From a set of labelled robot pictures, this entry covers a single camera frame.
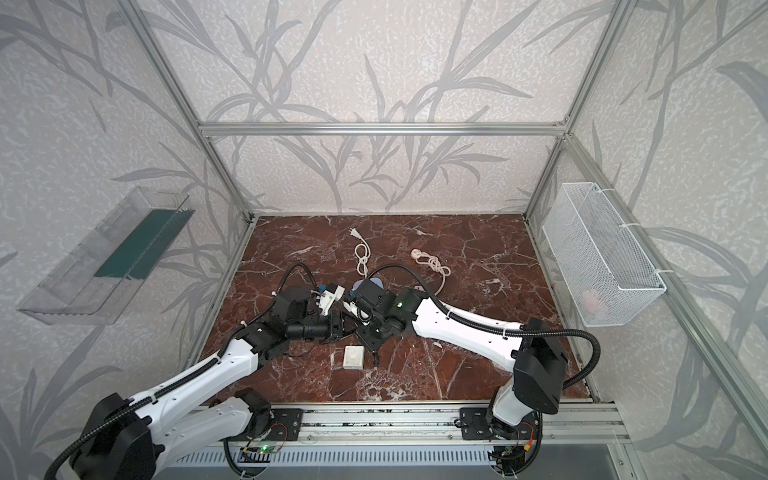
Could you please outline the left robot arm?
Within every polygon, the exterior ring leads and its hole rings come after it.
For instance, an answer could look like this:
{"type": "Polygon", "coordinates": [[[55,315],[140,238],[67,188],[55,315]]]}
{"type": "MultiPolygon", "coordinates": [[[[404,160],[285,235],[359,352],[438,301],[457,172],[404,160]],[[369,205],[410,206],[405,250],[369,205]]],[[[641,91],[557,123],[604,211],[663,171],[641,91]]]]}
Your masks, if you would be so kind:
{"type": "Polygon", "coordinates": [[[151,479],[211,442],[271,425],[268,401],[245,389],[217,407],[197,408],[231,384],[285,355],[293,341],[346,336],[335,310],[343,287],[279,285],[268,308],[236,328],[222,347],[175,377],[129,398],[111,394],[93,408],[80,437],[47,468],[68,465],[80,479],[151,479]]]}

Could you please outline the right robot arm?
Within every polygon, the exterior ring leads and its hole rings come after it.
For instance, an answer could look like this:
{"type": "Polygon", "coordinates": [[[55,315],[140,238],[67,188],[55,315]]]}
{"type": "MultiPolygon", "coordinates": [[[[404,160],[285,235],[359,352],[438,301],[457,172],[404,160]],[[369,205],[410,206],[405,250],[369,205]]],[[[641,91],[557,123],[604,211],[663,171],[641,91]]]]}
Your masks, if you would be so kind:
{"type": "Polygon", "coordinates": [[[373,354],[391,337],[415,335],[446,342],[484,357],[511,374],[491,397],[483,438],[514,439],[520,429],[532,439],[542,416],[559,412],[562,393],[585,380],[601,358],[599,340],[579,329],[551,329],[541,319],[505,322],[450,306],[431,292],[411,268],[397,263],[376,268],[400,269],[418,283],[394,293],[368,275],[344,297],[344,307],[361,325],[360,342],[373,354]]]}

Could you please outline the white charger adapter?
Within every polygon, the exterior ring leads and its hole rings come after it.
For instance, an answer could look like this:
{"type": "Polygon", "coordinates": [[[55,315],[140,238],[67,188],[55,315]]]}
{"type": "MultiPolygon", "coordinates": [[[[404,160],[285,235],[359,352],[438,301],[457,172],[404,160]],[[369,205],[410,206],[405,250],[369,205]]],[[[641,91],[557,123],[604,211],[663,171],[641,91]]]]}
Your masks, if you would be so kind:
{"type": "Polygon", "coordinates": [[[344,349],[342,368],[360,371],[364,368],[365,348],[358,345],[348,345],[344,349]]]}

